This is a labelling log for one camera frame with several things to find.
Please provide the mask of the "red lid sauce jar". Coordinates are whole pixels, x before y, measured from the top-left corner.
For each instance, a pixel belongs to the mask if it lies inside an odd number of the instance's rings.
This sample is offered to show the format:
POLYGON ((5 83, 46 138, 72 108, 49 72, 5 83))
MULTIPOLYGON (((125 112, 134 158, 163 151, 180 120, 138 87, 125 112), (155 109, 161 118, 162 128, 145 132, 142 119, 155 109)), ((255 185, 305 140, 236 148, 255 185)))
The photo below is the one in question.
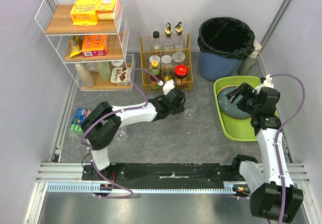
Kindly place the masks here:
POLYGON ((188 68, 183 64, 177 65, 174 69, 175 85, 180 90, 187 87, 188 73, 188 68))

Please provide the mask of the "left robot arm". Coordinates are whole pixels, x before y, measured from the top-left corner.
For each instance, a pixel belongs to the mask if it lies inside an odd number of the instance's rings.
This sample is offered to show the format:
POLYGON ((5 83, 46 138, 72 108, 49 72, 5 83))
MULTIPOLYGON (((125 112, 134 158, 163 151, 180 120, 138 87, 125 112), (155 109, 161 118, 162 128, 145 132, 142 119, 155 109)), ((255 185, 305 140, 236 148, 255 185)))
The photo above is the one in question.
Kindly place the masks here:
POLYGON ((81 124, 96 169, 101 171, 110 166, 108 145, 119 128, 139 122, 163 120, 169 115, 182 113, 185 100, 184 92, 173 88, 165 95, 132 106, 111 106, 106 101, 100 103, 81 124))

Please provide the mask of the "clear glass cup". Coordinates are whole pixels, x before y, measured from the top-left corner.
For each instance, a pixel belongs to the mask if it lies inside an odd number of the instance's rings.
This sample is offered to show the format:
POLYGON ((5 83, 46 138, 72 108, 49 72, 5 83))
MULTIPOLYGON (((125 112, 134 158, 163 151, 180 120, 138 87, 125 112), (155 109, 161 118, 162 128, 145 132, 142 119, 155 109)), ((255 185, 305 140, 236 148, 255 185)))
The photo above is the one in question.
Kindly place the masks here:
POLYGON ((193 119, 196 114, 196 107, 192 104, 185 105, 184 118, 193 119))

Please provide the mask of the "glass oil bottle gold spout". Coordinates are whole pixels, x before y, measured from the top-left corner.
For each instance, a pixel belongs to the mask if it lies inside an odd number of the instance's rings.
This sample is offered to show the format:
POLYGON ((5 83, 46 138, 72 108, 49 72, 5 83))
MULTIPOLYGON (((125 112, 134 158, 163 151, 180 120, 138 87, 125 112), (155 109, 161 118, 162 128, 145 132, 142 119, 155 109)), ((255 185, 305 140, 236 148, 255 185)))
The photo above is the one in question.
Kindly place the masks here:
POLYGON ((182 35, 183 28, 182 28, 182 22, 179 21, 177 25, 175 26, 176 31, 176 38, 175 38, 175 44, 174 47, 178 52, 184 52, 184 49, 186 48, 185 39, 182 35))

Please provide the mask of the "tall clear jar silver lid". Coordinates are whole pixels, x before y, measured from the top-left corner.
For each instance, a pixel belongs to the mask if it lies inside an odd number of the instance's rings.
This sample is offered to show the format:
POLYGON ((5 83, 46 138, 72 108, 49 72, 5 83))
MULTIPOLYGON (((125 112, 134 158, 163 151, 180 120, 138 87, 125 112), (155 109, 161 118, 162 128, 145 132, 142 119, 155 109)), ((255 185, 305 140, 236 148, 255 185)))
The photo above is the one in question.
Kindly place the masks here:
POLYGON ((181 51, 177 51, 172 55, 173 65, 186 65, 186 55, 181 51))

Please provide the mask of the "blue ceramic plate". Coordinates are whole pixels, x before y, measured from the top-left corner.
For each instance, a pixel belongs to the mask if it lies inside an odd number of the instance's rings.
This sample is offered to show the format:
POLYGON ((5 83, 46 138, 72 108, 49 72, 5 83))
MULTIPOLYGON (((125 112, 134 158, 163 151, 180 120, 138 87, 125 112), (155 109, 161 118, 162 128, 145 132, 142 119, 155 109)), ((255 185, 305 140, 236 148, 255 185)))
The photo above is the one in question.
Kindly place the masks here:
POLYGON ((241 98, 242 97, 239 96, 233 103, 230 103, 227 100, 226 95, 217 96, 220 111, 226 116, 233 119, 244 120, 250 118, 250 114, 243 112, 237 108, 236 104, 241 98))

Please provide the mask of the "small yellow spice bottle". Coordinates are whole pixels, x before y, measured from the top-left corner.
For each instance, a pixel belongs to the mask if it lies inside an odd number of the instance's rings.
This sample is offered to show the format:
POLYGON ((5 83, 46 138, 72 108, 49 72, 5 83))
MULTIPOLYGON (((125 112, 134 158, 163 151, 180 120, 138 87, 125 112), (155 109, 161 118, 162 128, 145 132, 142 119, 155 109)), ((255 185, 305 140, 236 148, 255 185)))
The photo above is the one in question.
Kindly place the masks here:
POLYGON ((168 69, 168 68, 164 68, 164 71, 163 71, 163 79, 164 79, 164 82, 166 83, 167 81, 170 81, 172 79, 172 72, 171 72, 171 69, 168 69))

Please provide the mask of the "yellow cap sauce bottle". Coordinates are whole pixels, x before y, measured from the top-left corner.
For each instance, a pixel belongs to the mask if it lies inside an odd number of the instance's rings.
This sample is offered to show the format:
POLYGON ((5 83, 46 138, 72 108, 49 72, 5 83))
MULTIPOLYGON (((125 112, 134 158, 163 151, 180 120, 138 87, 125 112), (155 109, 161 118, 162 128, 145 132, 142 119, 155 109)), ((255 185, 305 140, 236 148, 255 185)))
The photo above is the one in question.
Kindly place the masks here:
POLYGON ((160 85, 158 84, 158 81, 161 79, 161 74, 159 70, 159 62, 157 60, 153 60, 150 63, 150 87, 152 90, 158 90, 160 88, 160 85))

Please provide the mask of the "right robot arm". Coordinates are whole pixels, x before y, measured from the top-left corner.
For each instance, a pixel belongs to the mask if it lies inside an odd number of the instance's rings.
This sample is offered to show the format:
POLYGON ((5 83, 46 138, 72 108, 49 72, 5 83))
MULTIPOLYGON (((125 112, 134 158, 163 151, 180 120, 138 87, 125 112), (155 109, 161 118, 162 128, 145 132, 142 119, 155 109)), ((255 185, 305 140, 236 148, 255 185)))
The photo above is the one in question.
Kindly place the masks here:
POLYGON ((226 94, 230 103, 236 102, 238 109, 250 114, 251 126, 260 145, 263 167, 244 157, 240 161, 239 173, 249 190, 252 216, 291 223, 302 205, 304 196, 287 170, 282 146, 282 124, 275 115, 280 93, 269 85, 253 88, 242 83, 226 94))

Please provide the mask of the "beige round plate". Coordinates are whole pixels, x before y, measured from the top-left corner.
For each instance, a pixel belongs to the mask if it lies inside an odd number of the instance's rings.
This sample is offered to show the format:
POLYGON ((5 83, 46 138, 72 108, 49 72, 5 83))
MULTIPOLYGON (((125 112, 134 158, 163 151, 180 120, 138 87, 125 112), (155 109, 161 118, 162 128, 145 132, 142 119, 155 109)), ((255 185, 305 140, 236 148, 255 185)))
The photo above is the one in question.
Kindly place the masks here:
POLYGON ((231 91, 233 91, 233 90, 235 90, 237 88, 238 88, 237 85, 227 85, 227 86, 224 86, 224 87, 222 87, 221 89, 218 90, 217 96, 219 96, 219 95, 225 95, 225 94, 227 94, 227 93, 229 93, 229 92, 231 92, 231 91))

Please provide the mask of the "dark soy sauce bottle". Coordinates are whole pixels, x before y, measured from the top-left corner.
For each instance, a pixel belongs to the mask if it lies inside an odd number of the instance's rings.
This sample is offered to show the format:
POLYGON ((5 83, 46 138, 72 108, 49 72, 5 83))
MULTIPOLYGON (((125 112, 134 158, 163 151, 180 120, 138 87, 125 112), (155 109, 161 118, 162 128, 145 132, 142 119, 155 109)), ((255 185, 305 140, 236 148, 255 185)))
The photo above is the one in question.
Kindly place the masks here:
POLYGON ((151 51, 160 51, 162 49, 162 45, 160 43, 159 31, 154 31, 152 37, 151 51))

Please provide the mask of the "white lid spice jar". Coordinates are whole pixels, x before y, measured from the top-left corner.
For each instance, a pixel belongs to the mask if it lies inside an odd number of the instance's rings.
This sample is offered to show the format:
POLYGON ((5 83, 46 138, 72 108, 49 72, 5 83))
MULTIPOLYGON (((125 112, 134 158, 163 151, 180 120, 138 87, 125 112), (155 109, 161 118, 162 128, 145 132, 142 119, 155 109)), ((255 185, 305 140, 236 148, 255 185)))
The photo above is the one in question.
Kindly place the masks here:
POLYGON ((158 63, 160 62, 160 57, 158 55, 154 54, 154 55, 149 57, 149 62, 150 63, 153 63, 155 61, 158 62, 158 63))

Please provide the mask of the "silver lid spice jar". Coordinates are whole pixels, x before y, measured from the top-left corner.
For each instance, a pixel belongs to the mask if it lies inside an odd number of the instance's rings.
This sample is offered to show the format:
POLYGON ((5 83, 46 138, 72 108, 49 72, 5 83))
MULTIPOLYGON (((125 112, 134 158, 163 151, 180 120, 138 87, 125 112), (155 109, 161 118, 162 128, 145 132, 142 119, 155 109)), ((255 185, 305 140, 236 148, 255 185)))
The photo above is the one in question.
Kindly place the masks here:
POLYGON ((170 55, 163 55, 161 57, 161 63, 163 69, 171 70, 172 68, 172 57, 170 55))

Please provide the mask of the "clear plastic cup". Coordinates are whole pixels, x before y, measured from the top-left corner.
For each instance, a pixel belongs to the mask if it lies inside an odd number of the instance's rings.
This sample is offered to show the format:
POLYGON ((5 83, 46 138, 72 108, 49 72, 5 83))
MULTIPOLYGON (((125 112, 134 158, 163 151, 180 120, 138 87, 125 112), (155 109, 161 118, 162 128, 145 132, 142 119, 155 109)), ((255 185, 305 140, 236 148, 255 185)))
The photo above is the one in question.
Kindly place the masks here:
POLYGON ((81 136, 82 136, 82 133, 79 133, 79 132, 76 132, 76 133, 72 131, 68 132, 68 137, 71 141, 79 141, 81 136))
POLYGON ((126 126, 123 126, 123 127, 120 127, 118 129, 118 131, 116 132, 116 135, 115 135, 116 139, 119 141, 119 142, 124 142, 127 140, 128 138, 128 134, 127 134, 127 127, 126 126))

